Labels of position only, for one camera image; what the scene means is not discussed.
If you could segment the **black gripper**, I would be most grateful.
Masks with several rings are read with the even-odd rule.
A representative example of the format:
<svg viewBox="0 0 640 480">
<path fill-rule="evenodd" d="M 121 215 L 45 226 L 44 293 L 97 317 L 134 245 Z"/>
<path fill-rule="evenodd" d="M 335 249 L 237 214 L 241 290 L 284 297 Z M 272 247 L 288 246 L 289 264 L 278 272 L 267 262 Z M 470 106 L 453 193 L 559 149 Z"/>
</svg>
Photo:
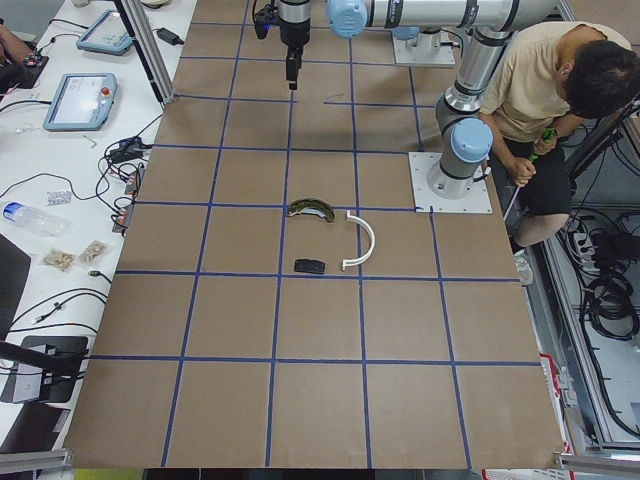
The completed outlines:
<svg viewBox="0 0 640 480">
<path fill-rule="evenodd" d="M 282 0 L 277 4 L 280 39 L 288 47 L 286 80 L 291 91 L 296 90 L 302 68 L 303 47 L 310 39 L 311 2 L 309 0 Z"/>
</svg>

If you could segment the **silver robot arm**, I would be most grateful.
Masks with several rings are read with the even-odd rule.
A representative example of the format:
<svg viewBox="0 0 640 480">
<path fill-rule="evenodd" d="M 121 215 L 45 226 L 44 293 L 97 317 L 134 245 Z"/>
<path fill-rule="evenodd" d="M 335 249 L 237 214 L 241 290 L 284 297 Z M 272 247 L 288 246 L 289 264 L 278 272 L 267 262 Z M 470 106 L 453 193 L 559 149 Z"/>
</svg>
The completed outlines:
<svg viewBox="0 0 640 480">
<path fill-rule="evenodd" d="M 478 119 L 484 92 L 513 33 L 544 20 L 552 1 L 329 1 L 327 22 L 338 37 L 352 39 L 368 27 L 399 30 L 416 27 L 472 29 L 454 83 L 436 106 L 444 143 L 427 185 L 441 198 L 459 199 L 475 182 L 489 155 L 493 135 Z"/>
</svg>

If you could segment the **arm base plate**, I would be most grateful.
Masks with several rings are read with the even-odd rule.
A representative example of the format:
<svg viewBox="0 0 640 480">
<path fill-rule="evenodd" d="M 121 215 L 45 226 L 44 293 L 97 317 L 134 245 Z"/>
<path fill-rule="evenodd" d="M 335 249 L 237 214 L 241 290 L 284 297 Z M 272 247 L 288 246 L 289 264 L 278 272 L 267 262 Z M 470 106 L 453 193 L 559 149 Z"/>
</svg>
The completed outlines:
<svg viewBox="0 0 640 480">
<path fill-rule="evenodd" d="M 417 213 L 491 214 L 492 206 L 482 164 L 466 179 L 447 176 L 440 167 L 441 153 L 410 152 L 414 209 Z"/>
<path fill-rule="evenodd" d="M 392 31 L 395 63 L 400 66 L 453 68 L 455 43 L 442 29 L 419 27 Z"/>
</svg>

